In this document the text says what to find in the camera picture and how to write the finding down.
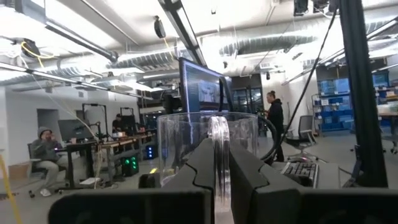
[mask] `person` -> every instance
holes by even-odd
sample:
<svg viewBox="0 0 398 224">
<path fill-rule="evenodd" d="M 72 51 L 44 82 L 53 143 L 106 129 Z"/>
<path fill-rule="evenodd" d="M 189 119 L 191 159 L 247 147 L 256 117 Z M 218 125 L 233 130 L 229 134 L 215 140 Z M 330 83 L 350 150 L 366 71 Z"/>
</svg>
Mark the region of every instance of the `person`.
<svg viewBox="0 0 398 224">
<path fill-rule="evenodd" d="M 59 172 L 59 166 L 68 170 L 68 157 L 59 156 L 55 153 L 56 149 L 62 148 L 61 144 L 55 140 L 55 136 L 51 129 L 46 127 L 40 127 L 37 130 L 37 137 L 35 141 L 30 145 L 30 150 L 33 155 L 33 159 L 40 159 L 40 162 L 36 164 L 37 168 L 44 168 L 47 170 L 45 177 L 45 183 L 40 193 L 44 197 L 51 196 L 49 187 L 51 187 L 56 181 Z M 65 180 L 68 179 L 68 171 L 65 172 Z"/>
<path fill-rule="evenodd" d="M 284 111 L 282 109 L 282 102 L 280 99 L 275 98 L 275 91 L 270 91 L 267 93 L 267 102 L 271 104 L 271 107 L 266 111 L 267 119 L 275 126 L 276 129 L 276 139 L 278 143 L 284 133 Z M 284 162 L 284 152 L 282 146 L 276 149 L 276 161 Z"/>
<path fill-rule="evenodd" d="M 112 122 L 112 133 L 116 133 L 118 131 L 122 131 L 122 116 L 120 114 L 116 115 L 116 119 Z"/>
</svg>

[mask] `black jacket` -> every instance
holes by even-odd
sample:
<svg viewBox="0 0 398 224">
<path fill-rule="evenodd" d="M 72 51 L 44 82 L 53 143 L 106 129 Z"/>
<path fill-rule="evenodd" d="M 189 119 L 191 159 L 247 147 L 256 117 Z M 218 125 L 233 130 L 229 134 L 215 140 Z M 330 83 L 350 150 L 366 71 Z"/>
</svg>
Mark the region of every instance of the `black jacket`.
<svg viewBox="0 0 398 224">
<path fill-rule="evenodd" d="M 275 126 L 278 133 L 284 131 L 284 111 L 282 109 L 282 102 L 280 99 L 275 99 L 271 103 L 271 107 L 268 111 L 267 119 Z"/>
</svg>

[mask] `black frame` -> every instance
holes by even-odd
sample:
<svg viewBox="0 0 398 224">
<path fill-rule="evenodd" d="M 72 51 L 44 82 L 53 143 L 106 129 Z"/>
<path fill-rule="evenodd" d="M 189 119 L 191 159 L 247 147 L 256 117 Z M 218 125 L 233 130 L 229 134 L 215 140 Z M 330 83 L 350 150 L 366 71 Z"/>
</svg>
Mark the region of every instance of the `black frame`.
<svg viewBox="0 0 398 224">
<path fill-rule="evenodd" d="M 364 187 L 388 187 L 361 0 L 339 0 Z"/>
<path fill-rule="evenodd" d="M 104 108 L 104 116 L 105 116 L 105 133 L 106 133 L 106 138 L 109 138 L 109 132 L 108 132 L 108 114 L 106 112 L 106 105 L 101 105 L 97 103 L 82 103 L 81 104 L 81 109 L 83 110 L 83 118 L 84 120 L 86 119 L 86 113 L 85 113 L 85 107 L 86 106 L 102 106 Z"/>
</svg>

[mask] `clear plastic container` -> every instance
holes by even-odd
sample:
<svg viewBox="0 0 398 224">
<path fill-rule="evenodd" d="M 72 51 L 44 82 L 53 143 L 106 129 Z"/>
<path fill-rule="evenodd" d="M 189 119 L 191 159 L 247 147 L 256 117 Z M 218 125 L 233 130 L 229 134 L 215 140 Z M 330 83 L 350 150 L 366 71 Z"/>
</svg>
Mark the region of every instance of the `clear plastic container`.
<svg viewBox="0 0 398 224">
<path fill-rule="evenodd" d="M 161 184 L 166 184 L 178 173 L 202 140 L 212 138 L 216 160 L 215 208 L 218 212 L 228 211 L 231 205 L 229 146 L 240 144 L 257 155 L 257 124 L 257 115 L 246 113 L 206 112 L 160 116 L 157 137 Z"/>
</svg>

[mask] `sneaker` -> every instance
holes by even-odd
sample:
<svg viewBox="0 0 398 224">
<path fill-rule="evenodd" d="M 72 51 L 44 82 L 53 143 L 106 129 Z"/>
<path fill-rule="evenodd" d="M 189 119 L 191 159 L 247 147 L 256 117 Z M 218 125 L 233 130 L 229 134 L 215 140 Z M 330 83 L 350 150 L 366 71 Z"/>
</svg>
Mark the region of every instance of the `sneaker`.
<svg viewBox="0 0 398 224">
<path fill-rule="evenodd" d="M 42 189 L 42 190 L 40 191 L 40 194 L 42 194 L 43 197 L 49 197 L 49 196 L 51 196 L 51 192 L 50 192 L 49 190 L 47 190 L 47 189 Z"/>
</svg>

